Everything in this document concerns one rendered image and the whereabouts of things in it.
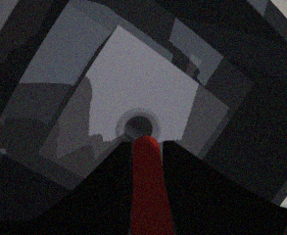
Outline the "dark red peg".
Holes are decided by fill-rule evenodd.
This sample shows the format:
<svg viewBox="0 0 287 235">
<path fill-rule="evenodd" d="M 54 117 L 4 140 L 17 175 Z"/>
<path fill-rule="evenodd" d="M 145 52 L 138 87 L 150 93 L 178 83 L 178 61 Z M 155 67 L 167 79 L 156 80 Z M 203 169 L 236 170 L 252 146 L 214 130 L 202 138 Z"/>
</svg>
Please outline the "dark red peg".
<svg viewBox="0 0 287 235">
<path fill-rule="evenodd" d="M 162 152 L 152 136 L 132 145 L 131 235 L 174 235 Z"/>
</svg>

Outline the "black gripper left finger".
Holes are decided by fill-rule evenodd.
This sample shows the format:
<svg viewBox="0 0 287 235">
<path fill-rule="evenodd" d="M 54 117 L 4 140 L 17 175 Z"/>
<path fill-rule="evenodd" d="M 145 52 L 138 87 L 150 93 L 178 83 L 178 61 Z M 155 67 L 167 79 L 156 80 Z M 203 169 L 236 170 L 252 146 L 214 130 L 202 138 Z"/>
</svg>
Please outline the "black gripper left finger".
<svg viewBox="0 0 287 235">
<path fill-rule="evenodd" d="M 132 142 L 122 141 L 60 203 L 31 220 L 0 220 L 0 235 L 127 235 Z"/>
</svg>

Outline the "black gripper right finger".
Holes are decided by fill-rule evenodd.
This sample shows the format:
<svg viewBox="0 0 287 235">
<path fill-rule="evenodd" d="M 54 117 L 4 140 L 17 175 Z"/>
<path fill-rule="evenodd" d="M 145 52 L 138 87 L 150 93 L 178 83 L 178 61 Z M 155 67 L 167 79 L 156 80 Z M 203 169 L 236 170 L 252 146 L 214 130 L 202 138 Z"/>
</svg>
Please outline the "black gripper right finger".
<svg viewBox="0 0 287 235">
<path fill-rule="evenodd" d="M 287 235 L 287 209 L 234 183 L 178 142 L 164 141 L 163 165 L 177 235 Z"/>
</svg>

